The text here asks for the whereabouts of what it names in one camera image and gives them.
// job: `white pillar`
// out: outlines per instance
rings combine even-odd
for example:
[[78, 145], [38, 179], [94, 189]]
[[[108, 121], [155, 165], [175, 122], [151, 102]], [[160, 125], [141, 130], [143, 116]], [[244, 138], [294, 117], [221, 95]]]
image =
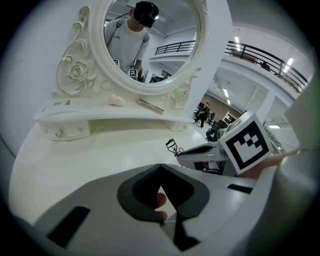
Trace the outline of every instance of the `white pillar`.
[[269, 91], [267, 96], [265, 97], [263, 103], [261, 104], [260, 109], [256, 113], [256, 116], [260, 120], [261, 123], [264, 123], [274, 101], [275, 101], [276, 95], [273, 91]]
[[154, 74], [154, 73], [149, 69], [148, 75], [147, 75], [146, 78], [145, 78], [145, 83], [148, 84], [148, 83], [150, 82], [153, 74]]
[[247, 105], [245, 106], [245, 108], [243, 109], [242, 112], [245, 112], [247, 110], [247, 108], [249, 107], [249, 105], [251, 104], [251, 102], [254, 100], [254, 98], [256, 97], [257, 93], [259, 92], [259, 87], [257, 86], [251, 96], [251, 99], [249, 100], [249, 102], [247, 103]]
[[209, 38], [206, 47], [198, 49], [204, 51], [204, 58], [200, 63], [201, 71], [195, 74], [197, 78], [191, 83], [189, 99], [184, 106], [184, 114], [190, 117], [208, 90], [233, 33], [227, 1], [210, 0], [206, 3]]

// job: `person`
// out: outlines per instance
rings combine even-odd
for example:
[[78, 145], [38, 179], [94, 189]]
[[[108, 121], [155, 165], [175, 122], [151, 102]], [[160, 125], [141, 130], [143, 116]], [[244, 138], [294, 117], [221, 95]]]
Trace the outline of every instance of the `person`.
[[141, 70], [140, 70], [140, 72], [138, 73], [138, 81], [139, 82], [144, 82], [144, 79], [145, 79], [145, 76], [144, 76], [144, 73], [143, 73], [143, 71], [144, 71], [144, 69], [143, 68], [141, 68]]
[[201, 128], [204, 127], [204, 123], [205, 123], [205, 120], [207, 120], [208, 118], [208, 113], [210, 112], [210, 104], [207, 102], [205, 104], [205, 107], [203, 108], [203, 110], [199, 113], [199, 115], [196, 117], [196, 119], [194, 120], [194, 124], [196, 122], [198, 122], [199, 120], [201, 120]]
[[120, 68], [128, 74], [130, 65], [139, 73], [142, 59], [148, 48], [150, 36], [146, 26], [151, 28], [159, 15], [158, 7], [148, 1], [137, 2], [129, 12], [130, 19], [115, 19], [105, 27], [106, 47], [114, 60], [119, 60]]
[[270, 66], [267, 64], [266, 61], [264, 61], [263, 63], [260, 62], [260, 65], [261, 65], [261, 68], [263, 68], [263, 69], [265, 69], [265, 70], [270, 72]]
[[206, 121], [207, 124], [210, 124], [213, 122], [214, 118], [215, 118], [215, 113], [214, 112], [210, 112], [210, 116], [208, 118], [208, 120]]

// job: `black cable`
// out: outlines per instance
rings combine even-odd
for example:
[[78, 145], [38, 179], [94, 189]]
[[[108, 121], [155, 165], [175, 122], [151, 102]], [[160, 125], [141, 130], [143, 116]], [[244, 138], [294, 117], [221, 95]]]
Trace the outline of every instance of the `black cable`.
[[128, 13], [126, 13], [126, 14], [124, 14], [124, 15], [121, 15], [121, 16], [115, 18], [115, 20], [117, 20], [117, 19], [121, 18], [122, 16], [125, 16], [125, 15], [127, 15], [127, 14], [129, 14], [129, 13], [130, 13], [130, 12], [128, 12]]
[[5, 142], [5, 140], [2, 138], [2, 136], [0, 135], [0, 140], [2, 141], [3, 145], [6, 147], [6, 149], [10, 152], [10, 154], [16, 158], [15, 154], [11, 151], [10, 147], [7, 145], [7, 143]]

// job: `floor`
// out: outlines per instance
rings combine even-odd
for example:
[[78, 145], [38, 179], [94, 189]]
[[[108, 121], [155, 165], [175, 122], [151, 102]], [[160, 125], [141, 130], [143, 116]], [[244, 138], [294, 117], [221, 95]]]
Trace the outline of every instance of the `floor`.
[[203, 128], [200, 127], [200, 123], [194, 123], [192, 127], [204, 138], [207, 138], [206, 132], [211, 128], [207, 123], [204, 123]]

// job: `balcony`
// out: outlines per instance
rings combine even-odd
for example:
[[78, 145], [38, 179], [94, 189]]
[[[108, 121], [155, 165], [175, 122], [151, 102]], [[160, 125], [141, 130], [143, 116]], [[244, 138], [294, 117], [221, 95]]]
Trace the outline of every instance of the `balcony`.
[[[196, 41], [192, 40], [164, 45], [158, 47], [154, 55], [157, 58], [161, 57], [160, 55], [173, 56], [175, 54], [180, 55], [181, 53], [189, 55], [195, 43]], [[308, 84], [307, 79], [292, 66], [290, 66], [288, 70], [285, 70], [287, 63], [284, 60], [257, 47], [229, 41], [224, 53], [254, 65], [259, 65], [262, 69], [281, 79], [297, 94], [300, 94]]]

